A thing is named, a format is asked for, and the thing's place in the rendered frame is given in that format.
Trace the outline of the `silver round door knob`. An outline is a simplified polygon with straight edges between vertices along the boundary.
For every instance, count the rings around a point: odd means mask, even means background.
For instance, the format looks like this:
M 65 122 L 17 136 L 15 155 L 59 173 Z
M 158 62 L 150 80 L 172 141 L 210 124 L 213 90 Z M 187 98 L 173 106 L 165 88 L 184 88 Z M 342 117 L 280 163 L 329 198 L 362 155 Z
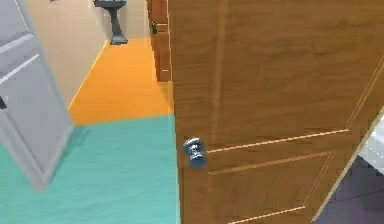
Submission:
M 200 169 L 206 164 L 207 158 L 204 156 L 204 145 L 200 138 L 194 137 L 185 141 L 182 148 L 191 168 Z

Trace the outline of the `brown wooden cupboard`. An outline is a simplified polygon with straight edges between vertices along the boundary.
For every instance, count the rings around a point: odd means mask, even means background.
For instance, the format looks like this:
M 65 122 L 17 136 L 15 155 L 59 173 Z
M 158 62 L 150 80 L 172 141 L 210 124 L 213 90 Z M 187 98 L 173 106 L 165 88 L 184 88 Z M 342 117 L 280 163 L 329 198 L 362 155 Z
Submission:
M 171 80 L 170 44 L 167 0 L 146 0 L 152 50 L 158 82 Z M 151 23 L 157 23 L 157 34 L 152 34 Z

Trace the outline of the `brown wooden room door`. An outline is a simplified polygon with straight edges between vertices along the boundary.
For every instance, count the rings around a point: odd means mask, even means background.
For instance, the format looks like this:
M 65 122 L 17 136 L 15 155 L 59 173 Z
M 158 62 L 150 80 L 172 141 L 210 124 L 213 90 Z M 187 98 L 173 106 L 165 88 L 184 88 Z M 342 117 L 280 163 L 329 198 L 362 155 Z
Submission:
M 168 13 L 180 224 L 312 224 L 384 113 L 384 0 Z

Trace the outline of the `grey panelled room door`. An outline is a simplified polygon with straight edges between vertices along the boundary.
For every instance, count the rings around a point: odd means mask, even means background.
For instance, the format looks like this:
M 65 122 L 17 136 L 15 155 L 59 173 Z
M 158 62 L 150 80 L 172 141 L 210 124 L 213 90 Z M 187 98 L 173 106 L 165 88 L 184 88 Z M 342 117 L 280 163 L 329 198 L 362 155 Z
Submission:
M 23 0 L 0 0 L 0 144 L 36 191 L 50 183 L 72 131 Z

